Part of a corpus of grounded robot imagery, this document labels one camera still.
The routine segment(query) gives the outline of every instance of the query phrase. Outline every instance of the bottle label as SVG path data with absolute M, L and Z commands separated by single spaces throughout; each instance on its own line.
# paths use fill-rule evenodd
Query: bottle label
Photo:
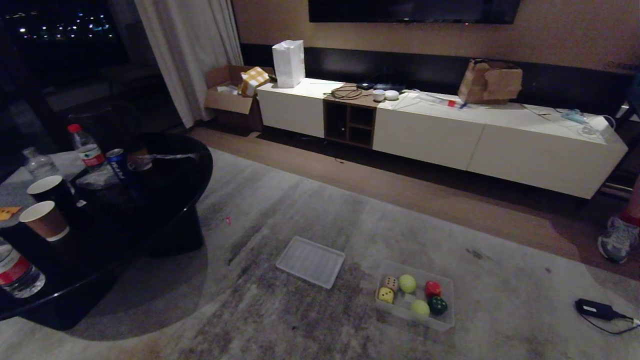
M 29 270 L 31 263 L 16 250 L 11 250 L 2 262 L 0 262 L 0 285 L 8 285 L 20 279 Z
M 87 152 L 80 152 L 78 155 L 80 155 L 83 163 L 88 167 L 100 165 L 104 162 L 104 155 L 102 151 L 100 151 L 99 147 L 96 147 L 95 149 L 89 150 Z

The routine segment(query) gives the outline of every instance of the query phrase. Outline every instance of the curtain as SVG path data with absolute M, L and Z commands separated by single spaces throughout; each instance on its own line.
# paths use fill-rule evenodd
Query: curtain
M 242 65 L 230 0 L 136 0 L 160 71 L 182 122 L 209 120 L 205 74 Z

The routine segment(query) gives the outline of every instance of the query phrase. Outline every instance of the open cardboard box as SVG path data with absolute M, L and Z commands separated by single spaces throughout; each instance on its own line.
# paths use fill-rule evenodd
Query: open cardboard box
M 224 126 L 240 127 L 250 131 L 262 131 L 262 115 L 258 99 L 242 95 L 218 92 L 218 86 L 242 84 L 241 72 L 249 71 L 252 66 L 226 65 L 210 70 L 206 75 L 207 97 L 206 108 L 215 109 L 218 123 Z M 270 67 L 260 67 L 269 75 L 273 75 Z

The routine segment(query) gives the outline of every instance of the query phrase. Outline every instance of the brown paper cup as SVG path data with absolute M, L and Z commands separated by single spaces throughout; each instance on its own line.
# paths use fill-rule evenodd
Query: brown paper cup
M 69 232 L 69 225 L 53 201 L 43 201 L 20 214 L 20 221 L 27 224 L 47 241 L 62 239 Z

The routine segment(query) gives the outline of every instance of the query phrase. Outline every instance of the plastic lid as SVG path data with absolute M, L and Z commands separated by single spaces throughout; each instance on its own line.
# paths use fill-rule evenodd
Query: plastic lid
M 67 130 L 69 130 L 69 133 L 73 134 L 73 133 L 77 133 L 78 131 L 82 131 L 82 128 L 78 124 L 71 124 L 67 126 Z

